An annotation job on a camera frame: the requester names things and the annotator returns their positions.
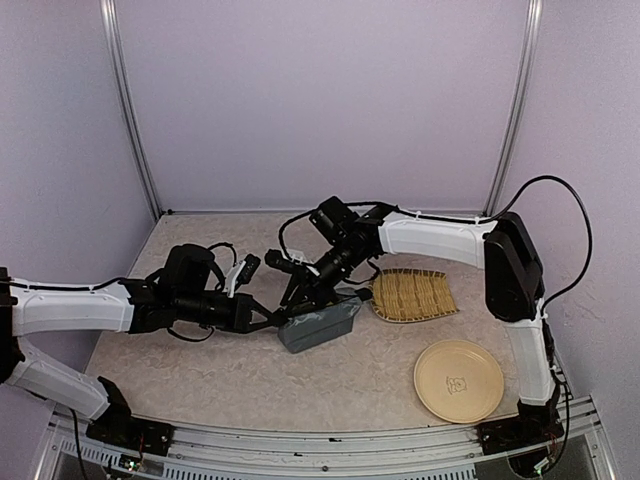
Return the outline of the grey zip pouch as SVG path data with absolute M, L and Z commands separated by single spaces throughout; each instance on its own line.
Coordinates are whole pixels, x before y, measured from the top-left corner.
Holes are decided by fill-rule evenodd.
M 278 339 L 290 353 L 296 354 L 349 334 L 355 316 L 372 297 L 368 288 L 339 288 L 336 302 L 293 316 L 279 328 Z

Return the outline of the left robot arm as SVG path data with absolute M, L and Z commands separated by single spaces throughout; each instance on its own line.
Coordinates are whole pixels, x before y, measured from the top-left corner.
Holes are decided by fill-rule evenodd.
M 183 244 L 173 247 L 165 265 L 144 279 L 43 285 L 18 282 L 3 272 L 1 380 L 99 421 L 118 444 L 133 443 L 140 424 L 119 388 L 39 351 L 28 336 L 56 331 L 146 334 L 172 330 L 177 321 L 235 334 L 279 327 L 285 322 L 282 316 L 238 290 L 259 264 L 258 257 L 247 255 L 224 274 L 212 250 Z

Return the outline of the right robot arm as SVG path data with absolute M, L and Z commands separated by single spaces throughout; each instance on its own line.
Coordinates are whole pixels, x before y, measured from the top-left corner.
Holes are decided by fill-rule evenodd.
M 304 215 L 330 248 L 315 262 L 293 257 L 284 246 L 266 254 L 270 267 L 290 276 L 281 300 L 284 311 L 326 306 L 338 283 L 385 254 L 434 257 L 481 269 L 486 306 L 505 324 L 519 375 L 519 399 L 529 406 L 513 419 L 512 436 L 531 444 L 549 429 L 551 418 L 543 405 L 552 397 L 554 382 L 544 338 L 543 267 L 517 214 L 437 217 L 332 196 Z

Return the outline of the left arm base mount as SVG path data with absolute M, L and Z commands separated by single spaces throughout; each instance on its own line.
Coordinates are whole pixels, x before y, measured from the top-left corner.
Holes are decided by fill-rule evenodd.
M 166 457 L 175 427 L 169 423 L 132 415 L 131 409 L 116 384 L 102 376 L 97 380 L 105 388 L 108 407 L 96 420 L 91 420 L 86 436 L 103 443 Z

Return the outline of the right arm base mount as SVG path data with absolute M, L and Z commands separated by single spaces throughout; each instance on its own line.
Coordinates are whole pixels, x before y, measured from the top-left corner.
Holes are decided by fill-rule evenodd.
M 476 427 L 484 455 L 516 450 L 564 435 L 557 401 L 543 406 L 517 404 L 518 414 L 501 420 L 484 421 Z

